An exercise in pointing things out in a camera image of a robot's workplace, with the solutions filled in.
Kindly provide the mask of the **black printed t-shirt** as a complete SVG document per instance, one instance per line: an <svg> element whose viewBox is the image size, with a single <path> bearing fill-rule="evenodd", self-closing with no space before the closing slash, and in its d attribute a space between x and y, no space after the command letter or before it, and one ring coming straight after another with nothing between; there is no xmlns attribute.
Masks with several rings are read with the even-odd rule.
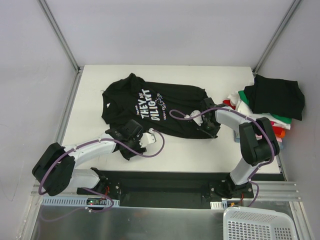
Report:
<svg viewBox="0 0 320 240"><path fill-rule="evenodd" d="M145 81L134 73L111 83L102 93L102 118L111 128L135 120L143 133L154 129L160 133L184 139L211 139L198 130L193 120L178 120L170 116L171 110L189 115L201 108L208 98L200 87L182 84Z"/></svg>

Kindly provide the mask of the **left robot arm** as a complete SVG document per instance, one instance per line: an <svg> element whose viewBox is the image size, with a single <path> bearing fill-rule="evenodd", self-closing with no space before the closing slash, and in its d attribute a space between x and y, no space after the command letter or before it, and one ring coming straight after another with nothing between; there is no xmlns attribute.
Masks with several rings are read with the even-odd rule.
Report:
<svg viewBox="0 0 320 240"><path fill-rule="evenodd" d="M57 142L50 144L32 169L33 176L40 183L38 193L56 196L68 187L87 188L96 195L103 193L106 182L99 170L78 167L98 156L116 151L126 160L144 153L146 148L140 144L143 133L142 125L130 120L88 142L68 146Z"/></svg>

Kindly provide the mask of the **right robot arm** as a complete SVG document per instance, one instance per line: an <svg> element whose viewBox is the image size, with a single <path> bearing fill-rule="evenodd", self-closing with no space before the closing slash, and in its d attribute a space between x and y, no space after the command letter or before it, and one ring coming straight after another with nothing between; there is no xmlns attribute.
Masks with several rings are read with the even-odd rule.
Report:
<svg viewBox="0 0 320 240"><path fill-rule="evenodd" d="M200 104L199 129L215 139L221 125L236 131L239 136L241 159L225 180L214 188L223 198L237 197L252 185L252 177L258 169L273 161L280 152L271 122L266 117L250 118L224 104L215 104L211 98Z"/></svg>

